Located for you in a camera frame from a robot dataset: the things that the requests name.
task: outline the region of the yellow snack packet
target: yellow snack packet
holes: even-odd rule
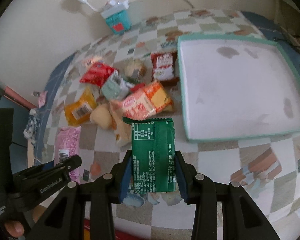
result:
[[[77,102],[64,107],[69,126],[79,126],[89,121],[90,114],[97,107],[95,98],[89,87],[86,87]]]

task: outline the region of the red label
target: red label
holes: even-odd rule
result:
[[[119,31],[124,30],[124,27],[123,27],[122,23],[118,23],[117,25],[112,25],[112,28],[113,28],[116,32],[119,32]]]

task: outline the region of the red snack packet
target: red snack packet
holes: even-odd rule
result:
[[[140,88],[144,87],[145,85],[146,85],[145,83],[137,84],[133,88],[130,88],[130,92],[134,93],[134,92],[138,91]]]
[[[103,62],[96,62],[83,75],[80,82],[102,87],[114,70],[115,68],[112,68]]]
[[[163,86],[174,86],[179,81],[175,73],[177,52],[156,52],[151,54],[152,80],[159,80]]]

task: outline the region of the finger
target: finger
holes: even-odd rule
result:
[[[32,218],[35,223],[39,220],[39,218],[42,216],[46,209],[47,208],[41,205],[38,205],[33,209]]]
[[[13,237],[20,237],[25,232],[23,226],[18,221],[9,221],[4,223],[7,232]]]

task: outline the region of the white tray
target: white tray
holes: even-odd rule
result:
[[[178,41],[178,57],[188,139],[240,139],[300,130],[300,79],[276,42],[184,35]]]

